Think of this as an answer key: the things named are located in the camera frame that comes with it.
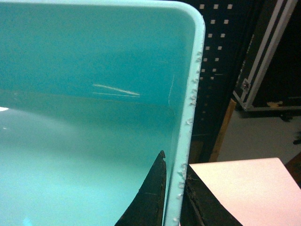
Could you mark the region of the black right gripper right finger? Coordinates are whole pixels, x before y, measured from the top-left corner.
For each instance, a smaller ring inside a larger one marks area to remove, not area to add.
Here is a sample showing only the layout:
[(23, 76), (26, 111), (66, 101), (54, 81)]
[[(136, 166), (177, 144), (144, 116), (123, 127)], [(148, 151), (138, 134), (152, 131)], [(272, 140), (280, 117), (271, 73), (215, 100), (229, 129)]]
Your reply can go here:
[(222, 206), (190, 165), (187, 167), (180, 225), (240, 225), (240, 222)]

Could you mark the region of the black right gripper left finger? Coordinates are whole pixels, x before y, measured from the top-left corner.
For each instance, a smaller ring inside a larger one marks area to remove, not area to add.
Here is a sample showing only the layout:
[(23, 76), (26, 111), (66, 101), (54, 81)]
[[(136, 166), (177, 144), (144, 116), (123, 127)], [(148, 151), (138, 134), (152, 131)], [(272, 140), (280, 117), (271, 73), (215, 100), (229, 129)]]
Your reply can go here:
[(120, 219), (117, 226), (160, 226), (166, 194), (165, 152), (161, 150), (150, 168), (138, 193)]

